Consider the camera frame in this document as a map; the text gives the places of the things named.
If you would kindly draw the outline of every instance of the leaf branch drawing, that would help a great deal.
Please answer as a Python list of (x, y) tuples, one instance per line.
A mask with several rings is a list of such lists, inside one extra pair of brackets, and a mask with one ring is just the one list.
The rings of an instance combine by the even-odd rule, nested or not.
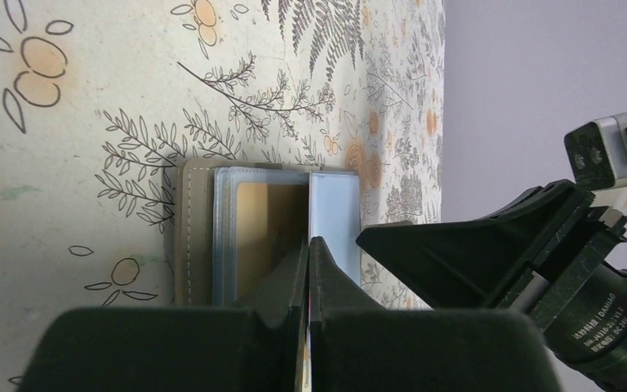
[(402, 107), (414, 109), (413, 105), (403, 95), (413, 92), (407, 75), (401, 73), (392, 61), (391, 50), (381, 34), (379, 38), (371, 40), (371, 47), (367, 52), (367, 98), (374, 104), (380, 113), (391, 111), (398, 116)]
[(417, 106), (417, 119), (420, 121), (421, 116), (424, 113), (425, 98), (427, 94), (427, 84), (429, 83), (429, 67), (426, 64), (426, 59), (433, 62), (434, 51), (431, 47), (431, 37), (425, 34), (425, 29), (419, 33), (415, 31), (411, 37), (411, 50), (407, 56), (408, 68), (405, 73), (405, 77), (409, 82), (407, 84), (407, 94), (413, 95), (416, 98)]
[(263, 158), (267, 163), (283, 163), (280, 152), (275, 149), (274, 145), (270, 146), (270, 151), (262, 149), (260, 151), (263, 154)]
[(386, 309), (397, 309), (402, 303), (400, 299), (407, 294), (407, 286), (397, 285), (390, 288), (390, 293), (384, 292), (380, 304)]
[[(102, 145), (107, 157), (101, 173), (95, 175), (104, 186), (97, 197), (116, 199), (118, 210), (126, 217), (135, 214), (161, 233), (167, 224), (174, 225), (175, 187), (169, 173), (176, 169), (177, 160), (198, 157), (246, 160), (241, 142), (235, 140), (231, 129), (223, 137), (208, 112), (200, 108), (198, 111), (202, 116), (192, 116), (183, 110), (187, 122), (183, 128), (173, 122), (161, 122), (151, 129), (143, 116), (135, 120), (123, 109), (115, 116), (104, 111), (109, 121), (106, 130), (117, 132), (122, 138), (116, 144), (106, 141)], [(112, 166), (118, 171), (112, 173)]]
[[(242, 149), (242, 142), (234, 144), (234, 134), (232, 130), (227, 128), (227, 134), (225, 138), (222, 137), (222, 131), (217, 121), (210, 122), (207, 110), (202, 111), (203, 118), (198, 114), (191, 116), (189, 112), (184, 109), (184, 116), (189, 123), (184, 125), (184, 128), (189, 130), (189, 136), (198, 146), (194, 145), (193, 156), (202, 158), (213, 158), (219, 156), (225, 159), (236, 160), (237, 154)], [(186, 136), (182, 136), (182, 148), (184, 149), (185, 156), (187, 154), (188, 140)]]
[(405, 171), (409, 171), (411, 167), (413, 168), (420, 163), (419, 150), (413, 146), (410, 139), (406, 137), (400, 138), (395, 143), (395, 151), (392, 159), (396, 158), (400, 159), (402, 169)]
[[(236, 132), (241, 131), (242, 121), (246, 125), (247, 141), (265, 143), (269, 137), (268, 125), (273, 119), (278, 120), (282, 136), (298, 140), (296, 122), (292, 114), (305, 116), (309, 121), (322, 121), (323, 111), (330, 113), (335, 106), (335, 94), (327, 83), (316, 96), (310, 96), (311, 86), (308, 80), (301, 80), (291, 91), (291, 81), (281, 69), (278, 71), (277, 86), (254, 95), (240, 96), (234, 91), (237, 84), (248, 87), (248, 79), (254, 77), (256, 57), (249, 53), (248, 61), (242, 60), (236, 70), (225, 72), (222, 68), (213, 69), (201, 77), (185, 65), (178, 63), (191, 76), (212, 90), (219, 92), (230, 105), (229, 121), (233, 122)], [(291, 95), (291, 104), (285, 106), (287, 95)]]
[(367, 268), (362, 274), (362, 288), (364, 290), (371, 290), (374, 285), (383, 283), (380, 279), (380, 268), (375, 262), (367, 262)]
[(311, 135), (305, 136), (301, 142), (304, 146), (296, 151), (294, 157), (298, 164), (301, 166), (326, 166), (326, 159), (323, 154), (317, 151), (316, 142), (313, 141)]

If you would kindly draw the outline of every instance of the orange flower illustration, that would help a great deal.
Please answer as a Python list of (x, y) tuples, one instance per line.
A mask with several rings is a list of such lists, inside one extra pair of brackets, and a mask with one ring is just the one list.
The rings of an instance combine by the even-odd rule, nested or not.
[(429, 109), (426, 112), (426, 133), (429, 137), (433, 137), (438, 130), (438, 115)]
[(362, 7), (362, 22), (364, 23), (364, 27), (369, 27), (369, 21), (371, 20), (371, 13), (367, 6)]
[(340, 152), (340, 145), (338, 145), (337, 141), (340, 139), (340, 133), (337, 132), (336, 135), (331, 134), (330, 123), (326, 120), (326, 129), (319, 130), (323, 135), (323, 146), (326, 148), (329, 156), (337, 155)]
[[(248, 11), (248, 7), (237, 4), (229, 12), (235, 20), (238, 20), (237, 14), (245, 14)], [(181, 4), (172, 8), (170, 13), (176, 16), (191, 15), (193, 23), (184, 23), (183, 26), (187, 30), (198, 31), (201, 51), (206, 59), (210, 59), (207, 47), (217, 44), (217, 14), (212, 3), (209, 0), (191, 0), (190, 4)]]
[(378, 121), (378, 113), (376, 111), (371, 112), (371, 117), (369, 118), (369, 134), (371, 136), (378, 135), (379, 131), (379, 121)]
[(371, 158), (367, 161), (367, 183), (372, 188), (378, 188), (380, 186), (380, 180), (383, 176), (383, 167), (380, 162), (379, 155), (374, 152)]
[[(28, 18), (22, 0), (4, 2), (8, 19), (18, 33), (28, 29)], [(73, 30), (73, 24), (66, 20), (53, 20), (44, 31), (50, 36), (66, 35)], [(0, 37), (0, 51), (14, 53), (13, 47)], [(59, 103), (61, 89), (54, 82), (66, 74), (69, 59), (55, 43), (44, 38), (29, 36), (20, 43), (20, 57), (25, 70), (18, 73), (10, 88), (3, 89), (2, 105), (8, 118), (22, 133), (26, 133), (22, 100), (32, 106), (50, 108)]]
[(352, 143), (350, 143), (347, 148), (345, 168), (357, 172), (362, 181), (366, 180), (367, 154), (364, 151), (362, 142), (358, 138), (352, 139)]
[(138, 264), (138, 261), (127, 257), (125, 259), (121, 259), (114, 265), (110, 281), (89, 284), (85, 286), (85, 289), (98, 292), (106, 290), (112, 286), (118, 287), (112, 291), (111, 294), (109, 294), (107, 299), (104, 300), (104, 303), (102, 303), (102, 306), (112, 305), (112, 303), (118, 298), (119, 294), (123, 294), (124, 296), (136, 301), (150, 301), (157, 297), (157, 294), (136, 292), (125, 288), (125, 286), (128, 286), (136, 281), (138, 274), (140, 274), (140, 265)]

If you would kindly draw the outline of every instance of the card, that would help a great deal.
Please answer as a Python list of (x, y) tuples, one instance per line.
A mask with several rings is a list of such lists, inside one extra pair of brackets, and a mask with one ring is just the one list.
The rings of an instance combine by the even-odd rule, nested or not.
[(237, 298), (307, 236), (309, 187), (241, 183), (236, 196)]
[(309, 234), (323, 237), (337, 266), (362, 284), (362, 250), (355, 240), (361, 232), (359, 177), (344, 173), (311, 173)]

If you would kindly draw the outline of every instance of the floral wallpaper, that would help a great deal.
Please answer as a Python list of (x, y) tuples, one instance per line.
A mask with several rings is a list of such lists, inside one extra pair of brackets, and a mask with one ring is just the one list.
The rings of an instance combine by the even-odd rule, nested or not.
[[(0, 390), (79, 306), (173, 302), (176, 167), (346, 167), (364, 225), (440, 219), (440, 0), (0, 2)], [(382, 305), (425, 305), (368, 256)]]

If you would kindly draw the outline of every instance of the fern leaf illustration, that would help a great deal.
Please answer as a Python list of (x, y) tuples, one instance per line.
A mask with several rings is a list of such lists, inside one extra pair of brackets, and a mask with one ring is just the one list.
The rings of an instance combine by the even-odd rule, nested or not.
[(265, 14), (265, 19), (270, 21), (270, 15), (268, 14), (268, 8), (270, 7), (270, 0), (260, 0), (260, 5), (263, 7), (263, 13)]
[[(359, 16), (362, 14), (361, 9), (359, 8), (361, 5), (361, 2), (359, 0), (357, 0), (357, 4), (354, 7), (354, 14), (356, 16)], [(356, 57), (357, 57), (357, 42), (359, 42), (359, 52), (360, 52), (360, 57), (361, 57), (361, 51), (362, 51), (362, 21), (360, 20), (360, 18), (353, 18), (353, 25), (350, 28), (349, 34), (351, 35), (351, 37), (349, 37), (350, 40), (350, 55), (352, 56), (352, 68), (356, 69), (357, 68), (357, 61), (356, 61)]]
[(359, 45), (359, 59), (364, 60), (364, 39), (362, 38), (362, 29), (361, 27), (357, 28), (355, 32), (357, 34), (357, 44)]
[(313, 42), (311, 43), (311, 53), (309, 58), (309, 71), (314, 73), (316, 60), (321, 55), (327, 40), (327, 6), (324, 1), (316, 2), (316, 23), (313, 28)]
[(334, 53), (328, 51), (328, 58), (326, 59), (328, 66), (326, 67), (326, 78), (328, 80), (333, 79), (333, 72), (335, 72), (335, 65), (337, 63), (337, 58)]
[(285, 20), (287, 19), (287, 13), (290, 11), (291, 2), (292, 0), (279, 0), (278, 4), (278, 19), (280, 21), (280, 35), (282, 39), (285, 39)]
[(331, 39), (331, 37), (333, 36), (335, 27), (337, 27), (336, 25), (340, 25), (341, 20), (337, 19), (335, 17), (333, 17), (333, 14), (331, 12), (331, 6), (333, 7), (333, 9), (336, 9), (337, 6), (337, 0), (328, 0), (327, 4), (324, 1), (321, 1), (318, 3), (321, 10), (323, 12), (319, 13), (319, 15), (324, 15), (325, 19), (322, 20), (322, 24), (323, 24), (323, 36), (326, 39)]
[(314, 0), (299, 0), (294, 5), (294, 17), (292, 18), (292, 43), (295, 51), (299, 50), (299, 44), (304, 37), (304, 32), (309, 28), (314, 19)]

